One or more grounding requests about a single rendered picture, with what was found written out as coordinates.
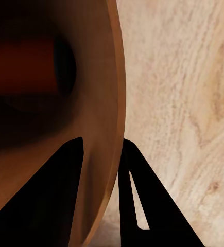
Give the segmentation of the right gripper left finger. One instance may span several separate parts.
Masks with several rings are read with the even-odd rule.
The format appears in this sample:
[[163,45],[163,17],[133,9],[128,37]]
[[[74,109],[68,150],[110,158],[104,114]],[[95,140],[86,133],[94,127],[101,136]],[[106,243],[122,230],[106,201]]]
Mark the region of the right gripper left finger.
[[0,247],[68,247],[83,157],[67,141],[0,209]]

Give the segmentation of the can of soda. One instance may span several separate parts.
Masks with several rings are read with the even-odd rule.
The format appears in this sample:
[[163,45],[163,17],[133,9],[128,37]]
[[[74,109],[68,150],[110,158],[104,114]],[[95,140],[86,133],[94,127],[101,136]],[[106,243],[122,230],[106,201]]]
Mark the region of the can of soda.
[[0,38],[0,96],[63,93],[72,83],[71,49],[61,37]]

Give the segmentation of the trash can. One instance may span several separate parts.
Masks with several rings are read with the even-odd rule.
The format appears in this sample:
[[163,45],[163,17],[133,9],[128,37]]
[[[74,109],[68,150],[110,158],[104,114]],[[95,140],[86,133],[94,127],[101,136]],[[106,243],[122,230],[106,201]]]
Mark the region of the trash can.
[[0,0],[0,38],[61,37],[73,83],[63,93],[0,96],[0,209],[61,145],[83,138],[68,247],[87,247],[122,154],[126,70],[116,0]]

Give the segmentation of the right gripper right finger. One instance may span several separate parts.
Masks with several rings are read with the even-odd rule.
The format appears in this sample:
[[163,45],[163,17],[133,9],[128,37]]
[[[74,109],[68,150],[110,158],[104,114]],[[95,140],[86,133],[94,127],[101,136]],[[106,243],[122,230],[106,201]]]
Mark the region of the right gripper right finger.
[[[149,230],[137,225],[129,172]],[[204,247],[140,150],[125,138],[117,174],[121,247]]]

